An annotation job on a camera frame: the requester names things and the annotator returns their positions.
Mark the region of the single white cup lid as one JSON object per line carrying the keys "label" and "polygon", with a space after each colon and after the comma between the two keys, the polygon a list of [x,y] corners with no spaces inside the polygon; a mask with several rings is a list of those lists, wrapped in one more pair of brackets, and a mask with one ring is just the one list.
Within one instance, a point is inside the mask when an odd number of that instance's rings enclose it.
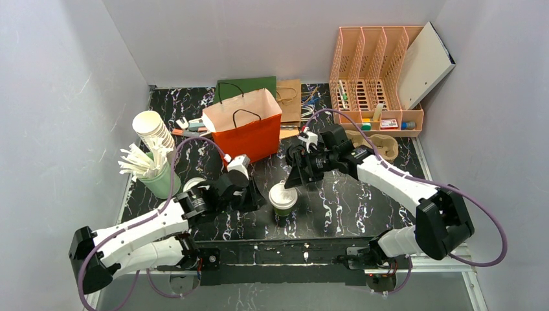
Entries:
{"label": "single white cup lid", "polygon": [[277,209],[290,209],[296,204],[297,200],[297,190],[294,188],[286,189],[284,183],[273,185],[269,191],[269,201]]}

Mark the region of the white lids partial stack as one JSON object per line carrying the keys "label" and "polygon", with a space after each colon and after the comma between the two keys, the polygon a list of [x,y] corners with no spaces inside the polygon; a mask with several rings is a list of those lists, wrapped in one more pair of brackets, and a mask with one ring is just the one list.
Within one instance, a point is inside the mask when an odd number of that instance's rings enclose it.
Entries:
{"label": "white lids partial stack", "polygon": [[191,178],[183,185],[183,192],[189,191],[192,187],[205,181],[205,178]]}

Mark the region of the orange paper bag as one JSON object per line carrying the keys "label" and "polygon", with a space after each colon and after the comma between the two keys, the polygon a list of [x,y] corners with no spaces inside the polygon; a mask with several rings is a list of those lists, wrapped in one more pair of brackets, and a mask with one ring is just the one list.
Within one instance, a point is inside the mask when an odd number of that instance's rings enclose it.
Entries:
{"label": "orange paper bag", "polygon": [[232,157],[247,155],[252,163],[278,152],[282,110],[267,89],[258,89],[202,110],[214,142]]}

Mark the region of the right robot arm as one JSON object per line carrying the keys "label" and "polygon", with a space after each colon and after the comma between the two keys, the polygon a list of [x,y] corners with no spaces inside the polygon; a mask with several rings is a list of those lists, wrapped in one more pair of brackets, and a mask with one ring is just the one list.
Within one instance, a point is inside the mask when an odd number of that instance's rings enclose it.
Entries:
{"label": "right robot arm", "polygon": [[299,137],[305,145],[286,150],[286,163],[291,167],[286,189],[320,181],[326,172],[338,170],[381,190],[416,219],[413,226],[389,229],[371,239],[367,248],[351,256],[353,260],[373,265],[417,253],[442,260],[475,232],[464,199],[455,191],[412,180],[406,172],[378,159],[369,146],[354,146],[342,126],[329,126],[320,136],[318,143],[317,136],[306,131]]}

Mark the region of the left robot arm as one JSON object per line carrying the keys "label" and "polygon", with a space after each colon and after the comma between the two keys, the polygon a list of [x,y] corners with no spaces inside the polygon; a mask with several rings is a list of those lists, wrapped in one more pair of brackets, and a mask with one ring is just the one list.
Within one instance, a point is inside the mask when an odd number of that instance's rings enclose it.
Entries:
{"label": "left robot arm", "polygon": [[192,245],[191,228],[222,213],[256,211],[265,203],[253,178],[231,171],[216,181],[192,178],[175,197],[130,221],[96,231],[79,228],[69,249],[78,289],[88,295],[127,273],[205,259]]}

